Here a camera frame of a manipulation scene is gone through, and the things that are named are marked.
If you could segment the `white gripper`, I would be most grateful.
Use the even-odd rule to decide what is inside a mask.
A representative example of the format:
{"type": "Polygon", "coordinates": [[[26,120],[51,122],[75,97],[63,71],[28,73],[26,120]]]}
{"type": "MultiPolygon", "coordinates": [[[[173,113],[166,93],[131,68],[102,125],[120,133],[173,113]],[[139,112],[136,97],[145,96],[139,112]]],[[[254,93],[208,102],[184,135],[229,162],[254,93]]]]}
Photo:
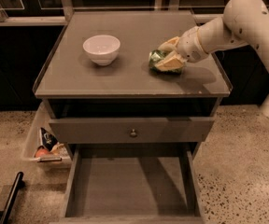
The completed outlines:
{"type": "Polygon", "coordinates": [[[170,53],[159,62],[156,62],[154,67],[160,72],[179,73],[187,61],[189,63],[198,63],[207,58],[208,53],[202,48],[198,31],[199,27],[194,26],[181,37],[175,36],[163,42],[158,47],[158,50],[170,53]]]}

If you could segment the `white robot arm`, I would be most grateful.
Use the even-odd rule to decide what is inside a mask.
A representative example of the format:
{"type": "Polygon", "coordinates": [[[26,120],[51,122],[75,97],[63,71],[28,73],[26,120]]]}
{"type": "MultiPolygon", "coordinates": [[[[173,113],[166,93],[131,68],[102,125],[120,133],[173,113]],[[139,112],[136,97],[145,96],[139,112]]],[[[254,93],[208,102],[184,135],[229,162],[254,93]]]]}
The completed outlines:
{"type": "MultiPolygon", "coordinates": [[[[269,73],[269,11],[230,0],[216,19],[162,44],[186,62],[251,45],[269,73]]],[[[222,107],[194,157],[205,224],[269,224],[269,94],[259,107],[222,107]]]]}

